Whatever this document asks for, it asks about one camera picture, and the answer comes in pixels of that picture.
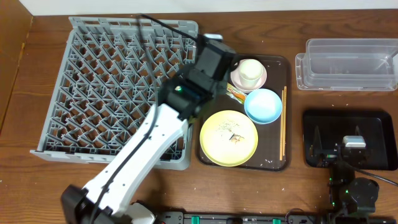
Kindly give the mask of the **pink saucer plate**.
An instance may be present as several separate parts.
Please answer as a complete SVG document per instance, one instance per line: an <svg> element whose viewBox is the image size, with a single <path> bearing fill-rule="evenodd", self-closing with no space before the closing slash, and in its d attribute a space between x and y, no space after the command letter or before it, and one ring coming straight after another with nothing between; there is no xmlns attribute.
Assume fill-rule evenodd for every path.
<svg viewBox="0 0 398 224"><path fill-rule="evenodd" d="M233 82L233 85L236 88L240 89L242 92L249 93L251 91L257 90L260 87L262 87L267 80L267 70L265 69L264 66L263 66L263 68L264 68L263 74L262 74L260 80L257 82L257 84L253 88L242 87L241 82L239 80L238 67L231 72L231 81Z"/></svg>

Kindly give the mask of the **orange snack wrapper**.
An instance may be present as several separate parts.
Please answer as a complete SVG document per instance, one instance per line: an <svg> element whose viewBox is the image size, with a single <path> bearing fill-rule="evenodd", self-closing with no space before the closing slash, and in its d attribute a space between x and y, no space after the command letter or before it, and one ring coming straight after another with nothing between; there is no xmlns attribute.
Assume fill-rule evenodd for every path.
<svg viewBox="0 0 398 224"><path fill-rule="evenodd" d="M247 94L241 92L240 90L238 90L236 87L234 87L230 83L227 83L226 94L230 98L232 98L232 99L238 101L239 103L241 103L242 105L244 104L245 99L247 97Z"/></svg>

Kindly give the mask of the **cream white cup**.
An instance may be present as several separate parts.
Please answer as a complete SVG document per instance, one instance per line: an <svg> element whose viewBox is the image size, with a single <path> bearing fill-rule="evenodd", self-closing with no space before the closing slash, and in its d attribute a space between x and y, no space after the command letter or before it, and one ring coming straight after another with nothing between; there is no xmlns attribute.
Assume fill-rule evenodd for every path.
<svg viewBox="0 0 398 224"><path fill-rule="evenodd" d="M258 60L245 59L240 61L238 73L242 87L253 88L260 80L263 71L263 65Z"/></svg>

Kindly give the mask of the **light blue bowl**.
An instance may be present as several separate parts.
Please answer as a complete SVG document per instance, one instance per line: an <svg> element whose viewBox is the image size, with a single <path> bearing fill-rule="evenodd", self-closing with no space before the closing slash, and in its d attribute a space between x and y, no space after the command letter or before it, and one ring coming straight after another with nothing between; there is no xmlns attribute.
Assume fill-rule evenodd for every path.
<svg viewBox="0 0 398 224"><path fill-rule="evenodd" d="M269 124L282 114L282 100L277 93L268 89L252 91L244 101L246 115L256 124Z"/></svg>

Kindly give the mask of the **wooden chopstick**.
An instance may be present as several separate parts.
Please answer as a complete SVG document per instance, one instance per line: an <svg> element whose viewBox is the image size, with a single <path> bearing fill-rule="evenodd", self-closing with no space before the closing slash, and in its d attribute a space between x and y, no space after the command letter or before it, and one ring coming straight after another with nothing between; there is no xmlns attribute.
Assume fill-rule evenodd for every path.
<svg viewBox="0 0 398 224"><path fill-rule="evenodd" d="M284 103L284 107L283 107L283 113L284 113L284 115L283 115L283 125L282 125L282 127L283 127L283 130L282 130L282 134L283 134L283 136L282 136L282 158L284 158L284 156L285 156L285 139L286 139L286 114L287 114L287 87L285 86L284 87L284 101L283 101L283 103Z"/></svg>
<svg viewBox="0 0 398 224"><path fill-rule="evenodd" d="M284 131L283 131L283 125L284 125L284 90L282 90L282 95L281 95L281 102L282 102L282 111L280 114L280 149L279 149L279 160L282 161L283 160L283 136L284 136Z"/></svg>

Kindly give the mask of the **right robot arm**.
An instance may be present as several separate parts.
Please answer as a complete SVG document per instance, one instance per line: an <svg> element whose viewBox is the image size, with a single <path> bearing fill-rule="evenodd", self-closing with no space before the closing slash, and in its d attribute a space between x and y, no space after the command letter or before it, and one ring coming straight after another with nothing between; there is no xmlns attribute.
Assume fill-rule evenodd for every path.
<svg viewBox="0 0 398 224"><path fill-rule="evenodd" d="M315 127L311 155L318 157L317 167L329 170L330 202L333 211L328 213L328 223L367 223L370 214L376 211L379 185L376 181L356 177L356 167L346 160L359 161L366 149L362 136L345 136L333 149L323 149L319 127Z"/></svg>

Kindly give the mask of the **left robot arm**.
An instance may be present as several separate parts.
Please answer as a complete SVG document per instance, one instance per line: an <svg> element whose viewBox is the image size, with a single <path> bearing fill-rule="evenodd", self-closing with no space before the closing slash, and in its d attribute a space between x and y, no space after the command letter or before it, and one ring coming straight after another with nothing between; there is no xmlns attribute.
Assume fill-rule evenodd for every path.
<svg viewBox="0 0 398 224"><path fill-rule="evenodd" d="M61 196L67 223L154 223L155 215L132 196L163 153L226 93L236 56L218 34L199 35L199 57L157 90L147 117L117 156L83 188Z"/></svg>

